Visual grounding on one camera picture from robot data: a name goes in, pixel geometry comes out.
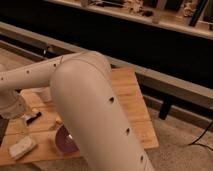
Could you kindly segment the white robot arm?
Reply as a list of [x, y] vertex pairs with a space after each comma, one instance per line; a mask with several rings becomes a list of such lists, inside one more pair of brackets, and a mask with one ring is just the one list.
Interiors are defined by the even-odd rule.
[[0, 116], [26, 109], [19, 89], [48, 87], [56, 111], [93, 171], [154, 171], [96, 51], [58, 56], [12, 70], [0, 64]]

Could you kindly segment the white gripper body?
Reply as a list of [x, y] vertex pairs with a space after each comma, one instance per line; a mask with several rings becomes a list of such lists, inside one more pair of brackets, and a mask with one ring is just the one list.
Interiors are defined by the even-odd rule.
[[16, 91], [0, 92], [0, 116], [4, 119], [21, 117], [27, 109], [24, 98]]

